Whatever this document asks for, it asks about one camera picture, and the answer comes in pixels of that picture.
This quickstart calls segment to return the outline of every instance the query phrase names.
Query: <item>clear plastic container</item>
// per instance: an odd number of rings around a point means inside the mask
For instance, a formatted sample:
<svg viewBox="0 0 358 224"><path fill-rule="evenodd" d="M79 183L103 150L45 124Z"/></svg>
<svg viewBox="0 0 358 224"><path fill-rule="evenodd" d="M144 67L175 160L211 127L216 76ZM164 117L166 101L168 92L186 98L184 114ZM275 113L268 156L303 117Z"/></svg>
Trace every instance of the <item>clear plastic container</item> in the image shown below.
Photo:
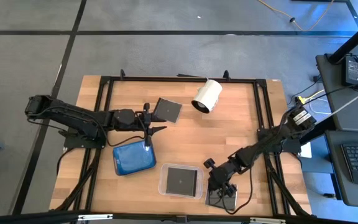
<svg viewBox="0 0 358 224"><path fill-rule="evenodd" d="M193 166L164 164L158 191L162 195L200 199L203 196L203 170Z"/></svg>

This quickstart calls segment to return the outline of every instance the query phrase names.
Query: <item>power adapter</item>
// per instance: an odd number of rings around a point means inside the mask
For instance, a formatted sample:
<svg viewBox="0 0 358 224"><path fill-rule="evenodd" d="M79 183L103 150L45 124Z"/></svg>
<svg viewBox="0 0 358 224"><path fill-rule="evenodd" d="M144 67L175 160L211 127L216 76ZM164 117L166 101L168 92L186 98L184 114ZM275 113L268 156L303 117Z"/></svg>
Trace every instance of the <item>power adapter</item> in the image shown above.
<svg viewBox="0 0 358 224"><path fill-rule="evenodd" d="M358 61L354 57L346 56L342 66L342 85L358 84ZM353 89L358 90L358 85L354 86Z"/></svg>

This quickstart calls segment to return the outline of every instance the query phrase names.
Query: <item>white cable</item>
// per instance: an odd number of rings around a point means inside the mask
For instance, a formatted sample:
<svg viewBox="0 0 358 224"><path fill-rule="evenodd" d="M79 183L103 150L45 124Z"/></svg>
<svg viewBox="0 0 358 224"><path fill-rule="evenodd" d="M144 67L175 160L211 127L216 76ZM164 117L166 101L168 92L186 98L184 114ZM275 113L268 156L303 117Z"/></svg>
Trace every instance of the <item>white cable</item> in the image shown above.
<svg viewBox="0 0 358 224"><path fill-rule="evenodd" d="M324 99L317 99L317 100L321 100L321 101L325 101L325 102L328 102L328 100L324 100ZM316 114L331 114L331 113L326 113L326 112L319 112L319 111L315 111L312 107L311 107L311 103L309 103L309 108L312 112L316 113Z"/></svg>
<svg viewBox="0 0 358 224"><path fill-rule="evenodd" d="M344 104L343 106L341 106L338 110L332 112L330 116L325 117L325 118L322 119L321 121L318 121L316 124L319 124L319 123L325 121L327 118L330 118L332 115L334 115L334 114L340 112L343 108L345 108L347 105L353 103L353 102L354 102L355 100L357 100L357 99L358 99L358 95L357 95L356 97L354 97L351 101L345 103L345 104Z"/></svg>

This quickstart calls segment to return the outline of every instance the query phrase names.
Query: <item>desk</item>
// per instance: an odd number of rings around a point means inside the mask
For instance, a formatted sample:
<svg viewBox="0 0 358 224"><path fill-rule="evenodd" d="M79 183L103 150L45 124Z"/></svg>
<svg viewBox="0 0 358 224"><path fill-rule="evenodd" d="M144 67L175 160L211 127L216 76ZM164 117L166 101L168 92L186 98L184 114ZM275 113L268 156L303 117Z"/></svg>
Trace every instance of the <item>desk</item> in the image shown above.
<svg viewBox="0 0 358 224"><path fill-rule="evenodd" d="M330 64L324 55L317 55L317 68L323 80L326 93L342 88L342 65ZM331 111L336 111L358 96L358 92L345 89L327 96ZM315 129L301 139L304 144L322 134L325 130L358 131L358 99L340 112L316 125Z"/></svg>
<svg viewBox="0 0 358 224"><path fill-rule="evenodd" d="M100 78L84 76L77 106L93 110ZM223 209L205 205L208 169L203 167L203 162L212 157L217 164L221 164L227 161L227 156L232 152L257 141L256 130L259 125L254 92L250 84L222 83L223 91L217 106L212 113L202 114L190 103L197 89L202 85L203 83L195 82L114 82L110 110L122 108L141 110L146 102L150 103L150 108L154 108L159 97L181 103L183 107L177 123L166 123L168 128L152 138L157 158L157 165L153 169L128 176L117 176L114 172L112 148L106 147L102 150L91 206L92 212L228 215ZM273 120L278 124L287 109L282 84L279 80L268 80L267 85ZM110 142L114 144L139 133L111 131L108 134ZM83 155L84 149L75 149L63 158L50 208L59 206L73 190L80 175ZM299 161L287 153L283 153L281 159L289 191L303 209L310 213ZM202 168L204 172L202 198L195 200L160 195L158 182L161 166L164 163ZM252 178L254 184L252 200L236 215L271 216L263 156L256 160L252 169ZM233 176L232 183L237 184L239 188L238 206L249 197L249 172ZM85 192L87 192L86 187L80 208L85 204ZM276 194L279 211L282 211L282 201L277 187Z"/></svg>
<svg viewBox="0 0 358 224"><path fill-rule="evenodd" d="M346 205L358 206L358 184L351 181L341 149L341 144L358 142L358 133L327 131L326 139L343 202Z"/></svg>
<svg viewBox="0 0 358 224"><path fill-rule="evenodd" d="M303 172L316 172L333 174L333 165L329 158L329 150L325 136L321 136L311 142L311 158L299 157L302 161Z"/></svg>

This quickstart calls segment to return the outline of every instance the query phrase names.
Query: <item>black square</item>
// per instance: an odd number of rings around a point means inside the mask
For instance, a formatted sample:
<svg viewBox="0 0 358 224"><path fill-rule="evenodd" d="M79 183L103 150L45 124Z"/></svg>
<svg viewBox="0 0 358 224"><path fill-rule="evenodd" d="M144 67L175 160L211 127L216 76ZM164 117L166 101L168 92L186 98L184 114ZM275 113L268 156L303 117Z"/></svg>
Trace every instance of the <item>black square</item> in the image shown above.
<svg viewBox="0 0 358 224"><path fill-rule="evenodd" d="M160 119L176 123L179 117L181 104L159 98L153 114Z"/></svg>
<svg viewBox="0 0 358 224"><path fill-rule="evenodd" d="M197 170L168 168L167 193L196 196Z"/></svg>
<svg viewBox="0 0 358 224"><path fill-rule="evenodd" d="M205 204L214 206L214 207L218 207L218 208L224 208L222 199L218 195L219 191L220 190L208 191L207 192L208 195L206 197ZM229 211L234 211L236 209L237 192L232 197L225 195L223 200L224 200L224 206Z"/></svg>

